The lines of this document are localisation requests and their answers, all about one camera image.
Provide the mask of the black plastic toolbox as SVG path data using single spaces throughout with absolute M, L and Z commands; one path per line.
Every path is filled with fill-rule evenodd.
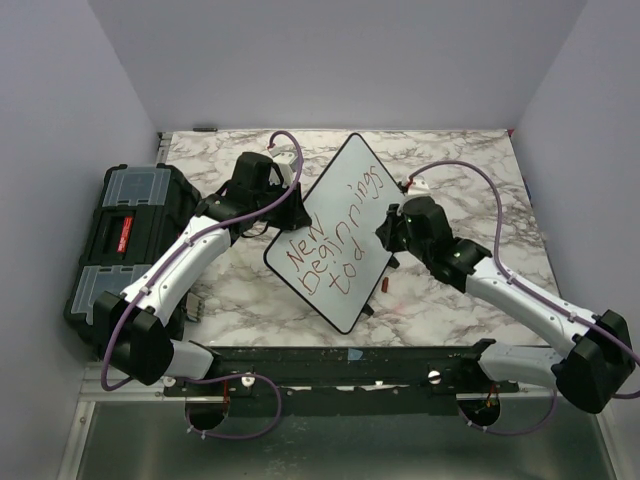
M 92 343 L 96 298 L 104 291 L 118 294 L 139 279 L 183 233 L 200 200 L 171 165 L 107 170 L 64 308 L 66 322 L 84 343 Z

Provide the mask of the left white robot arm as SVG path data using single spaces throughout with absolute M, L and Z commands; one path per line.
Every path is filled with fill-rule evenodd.
M 168 324 L 204 269 L 255 224 L 291 232 L 311 223 L 299 184 L 300 153 L 242 153 L 220 191 L 204 197 L 183 232 L 136 281 L 93 306 L 93 343 L 104 367 L 151 385 L 164 376 L 187 378 L 201 395 L 222 380 L 213 353 L 177 340 Z

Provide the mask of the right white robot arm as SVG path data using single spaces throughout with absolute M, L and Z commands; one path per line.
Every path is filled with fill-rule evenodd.
M 499 266 L 488 249 L 455 236 L 443 208 L 428 195 L 390 205 L 376 235 L 385 250 L 412 254 L 437 281 L 491 304 L 546 342 L 489 342 L 460 367 L 467 389 L 480 392 L 494 381 L 532 384 L 556 390 L 592 414 L 619 397 L 635 369 L 621 315 L 581 308 Z

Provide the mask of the black mounting rail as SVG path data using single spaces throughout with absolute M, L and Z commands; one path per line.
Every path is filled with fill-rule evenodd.
M 198 412 L 233 416 L 357 416 L 425 413 L 454 416 L 458 396 L 515 393 L 477 362 L 488 347 L 219 347 L 209 379 L 165 388 Z

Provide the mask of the black framed whiteboard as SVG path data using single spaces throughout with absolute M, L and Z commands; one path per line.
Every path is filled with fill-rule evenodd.
M 375 234 L 401 202 L 396 181 L 364 138 L 351 134 L 304 198 L 312 224 L 280 232 L 265 265 L 342 334 L 371 315 L 369 300 L 394 266 Z

